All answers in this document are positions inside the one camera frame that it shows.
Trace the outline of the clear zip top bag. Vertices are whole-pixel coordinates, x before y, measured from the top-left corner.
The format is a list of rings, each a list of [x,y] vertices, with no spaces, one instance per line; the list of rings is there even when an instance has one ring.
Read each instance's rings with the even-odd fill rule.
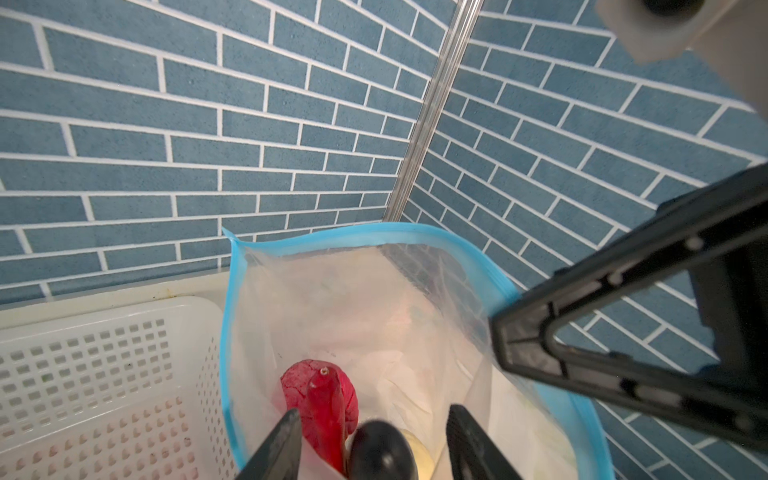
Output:
[[[231,241],[220,338],[223,418],[238,473],[290,410],[281,377],[306,359],[338,365],[357,394],[345,474],[310,445],[300,412],[298,479],[348,479],[353,436],[371,420],[408,430],[454,479],[446,439],[463,405],[522,479],[610,479],[598,415],[581,396],[500,370],[489,320],[518,291],[485,254],[434,227],[382,223]]]

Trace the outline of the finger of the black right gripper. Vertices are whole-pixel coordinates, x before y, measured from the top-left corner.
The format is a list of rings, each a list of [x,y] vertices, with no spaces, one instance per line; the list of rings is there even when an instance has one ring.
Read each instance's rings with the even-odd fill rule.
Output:
[[[673,372],[556,342],[568,322],[687,272],[718,363]],[[500,368],[741,444],[767,448],[767,169],[664,202],[628,234],[494,312]]]

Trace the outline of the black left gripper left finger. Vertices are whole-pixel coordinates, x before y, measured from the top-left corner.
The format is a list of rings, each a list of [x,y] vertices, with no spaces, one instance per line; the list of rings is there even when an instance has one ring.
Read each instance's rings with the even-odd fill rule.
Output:
[[[288,410],[238,473],[237,480],[297,480],[302,453],[298,409]]]

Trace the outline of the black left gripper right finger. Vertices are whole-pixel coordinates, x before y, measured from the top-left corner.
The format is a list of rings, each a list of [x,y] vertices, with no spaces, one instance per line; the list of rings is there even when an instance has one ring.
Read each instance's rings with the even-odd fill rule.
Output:
[[[450,406],[446,439],[455,480],[522,479],[463,405]]]

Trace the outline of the pink cracked ball food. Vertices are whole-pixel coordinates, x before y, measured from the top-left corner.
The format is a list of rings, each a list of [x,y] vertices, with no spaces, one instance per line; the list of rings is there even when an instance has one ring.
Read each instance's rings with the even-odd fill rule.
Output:
[[[358,425],[358,398],[356,390],[347,374],[332,362],[306,359],[288,368],[281,377],[281,386],[286,405],[289,409],[303,407],[309,388],[309,381],[322,368],[328,368],[338,374],[343,397],[345,434],[349,436],[356,430]]]

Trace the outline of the dark purple eggplant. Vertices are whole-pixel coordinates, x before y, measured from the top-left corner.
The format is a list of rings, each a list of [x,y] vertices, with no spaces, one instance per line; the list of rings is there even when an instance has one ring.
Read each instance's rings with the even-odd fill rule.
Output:
[[[352,439],[347,478],[416,480],[417,464],[405,436],[383,420],[362,424]]]

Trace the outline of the yellow lemon food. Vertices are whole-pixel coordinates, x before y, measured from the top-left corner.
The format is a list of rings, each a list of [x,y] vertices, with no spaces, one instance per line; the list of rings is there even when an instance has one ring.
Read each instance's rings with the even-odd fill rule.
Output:
[[[435,470],[435,462],[432,459],[429,450],[408,430],[402,429],[401,433],[406,439],[413,454],[417,469],[417,478],[419,480],[430,480]]]

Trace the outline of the red chili pepper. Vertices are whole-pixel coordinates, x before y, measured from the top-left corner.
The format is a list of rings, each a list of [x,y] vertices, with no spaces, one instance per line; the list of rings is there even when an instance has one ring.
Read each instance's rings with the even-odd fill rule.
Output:
[[[346,418],[341,382],[336,370],[321,367],[307,388],[310,445],[320,458],[345,474]]]

